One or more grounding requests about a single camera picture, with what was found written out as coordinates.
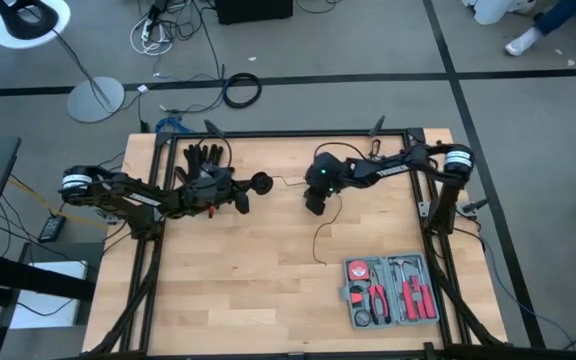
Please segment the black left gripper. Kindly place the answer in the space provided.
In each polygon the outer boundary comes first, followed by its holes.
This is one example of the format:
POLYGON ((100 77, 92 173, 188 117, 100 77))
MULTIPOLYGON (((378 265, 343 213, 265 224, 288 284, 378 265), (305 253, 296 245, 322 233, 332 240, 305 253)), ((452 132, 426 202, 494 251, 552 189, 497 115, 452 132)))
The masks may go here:
POLYGON ((254 189, 254 181, 252 179, 248 180, 236 180, 234 178, 234 172, 228 172, 229 178, 229 197, 234 202, 235 208, 240 214, 247 214, 250 211, 249 198, 247 192, 254 189))

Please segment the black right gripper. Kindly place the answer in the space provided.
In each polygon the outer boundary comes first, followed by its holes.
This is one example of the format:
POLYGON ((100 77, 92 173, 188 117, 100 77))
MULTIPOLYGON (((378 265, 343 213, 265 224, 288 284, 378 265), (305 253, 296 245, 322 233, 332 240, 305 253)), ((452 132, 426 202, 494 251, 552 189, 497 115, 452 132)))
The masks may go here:
POLYGON ((327 175, 324 169, 309 167, 304 177, 306 185, 311 186, 304 192, 306 208, 315 215, 322 215, 327 197, 327 175))

